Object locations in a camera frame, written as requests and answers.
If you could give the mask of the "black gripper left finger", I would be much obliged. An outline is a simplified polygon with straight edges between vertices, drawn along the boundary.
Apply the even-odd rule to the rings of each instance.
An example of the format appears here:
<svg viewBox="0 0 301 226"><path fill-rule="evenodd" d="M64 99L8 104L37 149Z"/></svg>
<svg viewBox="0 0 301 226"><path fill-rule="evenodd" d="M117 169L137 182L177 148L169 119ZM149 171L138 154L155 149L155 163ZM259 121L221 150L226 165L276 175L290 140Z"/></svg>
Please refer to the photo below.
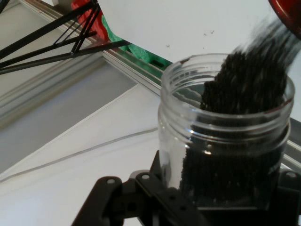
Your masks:
<svg viewBox="0 0 301 226"><path fill-rule="evenodd" d="M74 226L122 226L137 218L143 226L207 226L209 222L175 188L163 185L159 153L150 170L122 182L118 177L96 181L75 217Z"/></svg>

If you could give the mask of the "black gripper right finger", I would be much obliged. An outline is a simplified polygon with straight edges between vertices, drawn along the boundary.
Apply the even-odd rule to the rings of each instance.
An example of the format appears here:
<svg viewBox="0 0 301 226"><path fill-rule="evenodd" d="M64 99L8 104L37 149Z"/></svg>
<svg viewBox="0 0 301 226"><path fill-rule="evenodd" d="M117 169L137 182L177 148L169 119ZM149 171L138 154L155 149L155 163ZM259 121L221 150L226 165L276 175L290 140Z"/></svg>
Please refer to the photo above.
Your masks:
<svg viewBox="0 0 301 226"><path fill-rule="evenodd" d="M297 226L301 215L301 175L284 170L279 174L272 195L267 223L268 226Z"/></svg>

